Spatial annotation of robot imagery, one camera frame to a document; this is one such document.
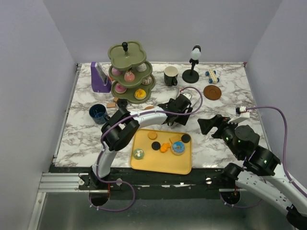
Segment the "purple snowball cake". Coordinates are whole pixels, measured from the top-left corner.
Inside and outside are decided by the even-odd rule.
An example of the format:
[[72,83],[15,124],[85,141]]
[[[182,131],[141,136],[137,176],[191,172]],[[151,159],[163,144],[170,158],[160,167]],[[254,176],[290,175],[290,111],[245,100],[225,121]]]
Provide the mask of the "purple snowball cake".
[[118,69],[116,69],[116,68],[112,68],[111,73],[112,73],[114,76],[119,76],[119,75],[122,74],[122,71],[121,71],[121,70],[118,70]]

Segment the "yellow frosted donut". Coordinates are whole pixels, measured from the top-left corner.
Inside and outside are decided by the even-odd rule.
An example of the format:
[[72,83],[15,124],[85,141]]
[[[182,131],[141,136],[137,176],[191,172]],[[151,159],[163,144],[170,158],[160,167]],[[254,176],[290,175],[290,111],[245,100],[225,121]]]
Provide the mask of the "yellow frosted donut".
[[143,89],[137,89],[134,93],[134,97],[137,100],[143,100],[144,98],[146,98],[146,96],[147,96],[146,91]]

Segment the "metal serving tongs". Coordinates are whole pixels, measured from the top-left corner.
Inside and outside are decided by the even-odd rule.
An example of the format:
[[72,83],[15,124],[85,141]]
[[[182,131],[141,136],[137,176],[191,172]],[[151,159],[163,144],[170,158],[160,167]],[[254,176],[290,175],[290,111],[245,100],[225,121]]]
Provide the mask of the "metal serving tongs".
[[[176,98],[178,97],[178,95],[179,95],[179,91],[180,91],[180,88],[178,87],[177,88],[177,94],[176,94]],[[199,104],[200,104],[200,101],[201,101],[201,97],[200,96],[193,96],[193,94],[192,94],[192,99],[190,100],[191,101],[191,107],[193,108],[193,110],[195,110],[198,106],[199,106]]]

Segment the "pink frosted donut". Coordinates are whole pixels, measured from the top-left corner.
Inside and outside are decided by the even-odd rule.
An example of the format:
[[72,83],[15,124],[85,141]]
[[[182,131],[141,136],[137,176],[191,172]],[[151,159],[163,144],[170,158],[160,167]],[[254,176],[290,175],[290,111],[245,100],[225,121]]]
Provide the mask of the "pink frosted donut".
[[119,83],[117,83],[117,84],[115,85],[115,92],[117,92],[117,93],[119,93],[119,94],[125,93],[126,90],[127,90],[127,88],[124,87],[124,86],[122,86],[122,85],[119,84]]

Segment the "grey snowball cake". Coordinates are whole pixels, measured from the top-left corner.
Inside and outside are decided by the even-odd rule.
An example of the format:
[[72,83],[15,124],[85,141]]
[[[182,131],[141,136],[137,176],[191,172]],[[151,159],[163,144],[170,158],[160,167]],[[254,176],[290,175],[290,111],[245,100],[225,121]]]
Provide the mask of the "grey snowball cake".
[[137,70],[138,72],[144,72],[144,71],[147,70],[147,66],[146,66],[145,63],[142,63],[142,64],[140,64],[139,66],[136,67],[136,70]]

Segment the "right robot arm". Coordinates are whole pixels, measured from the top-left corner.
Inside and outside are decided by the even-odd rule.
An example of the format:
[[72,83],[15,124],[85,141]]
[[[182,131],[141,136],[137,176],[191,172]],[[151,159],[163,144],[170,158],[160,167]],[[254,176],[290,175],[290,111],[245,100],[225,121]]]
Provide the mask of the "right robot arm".
[[279,209],[296,229],[305,230],[307,199],[287,178],[280,159],[259,145],[259,135],[249,125],[240,125],[249,118],[249,112],[243,112],[235,118],[215,115],[198,119],[202,134],[217,128],[212,138],[222,139],[236,159],[243,161],[242,167],[229,163],[222,171],[221,183],[250,191]]

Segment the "pink snowball cake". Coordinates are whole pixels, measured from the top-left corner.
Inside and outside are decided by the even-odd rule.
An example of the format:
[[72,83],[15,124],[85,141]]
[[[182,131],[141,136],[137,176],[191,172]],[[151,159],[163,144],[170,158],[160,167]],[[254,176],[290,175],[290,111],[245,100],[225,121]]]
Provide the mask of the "pink snowball cake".
[[135,79],[135,75],[131,70],[125,72],[125,74],[124,74],[124,80],[125,81],[133,82],[134,79]]

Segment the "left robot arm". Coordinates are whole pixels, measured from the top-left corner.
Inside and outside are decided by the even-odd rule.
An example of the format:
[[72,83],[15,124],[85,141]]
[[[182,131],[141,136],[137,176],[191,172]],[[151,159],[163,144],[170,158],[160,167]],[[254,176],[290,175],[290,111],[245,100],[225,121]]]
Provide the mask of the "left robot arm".
[[95,189],[106,185],[106,176],[117,152],[130,143],[138,129],[151,125],[171,126],[174,123],[185,125],[192,110],[186,94],[149,110],[130,112],[125,107],[118,109],[101,128],[102,149],[89,173],[90,184]]

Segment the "white sprinkled donut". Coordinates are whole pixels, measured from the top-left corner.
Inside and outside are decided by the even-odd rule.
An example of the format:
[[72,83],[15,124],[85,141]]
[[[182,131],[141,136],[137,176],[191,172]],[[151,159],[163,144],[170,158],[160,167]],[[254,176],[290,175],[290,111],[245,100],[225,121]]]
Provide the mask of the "white sprinkled donut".
[[152,77],[150,75],[147,78],[143,79],[142,84],[143,85],[149,85],[151,82],[152,82]]

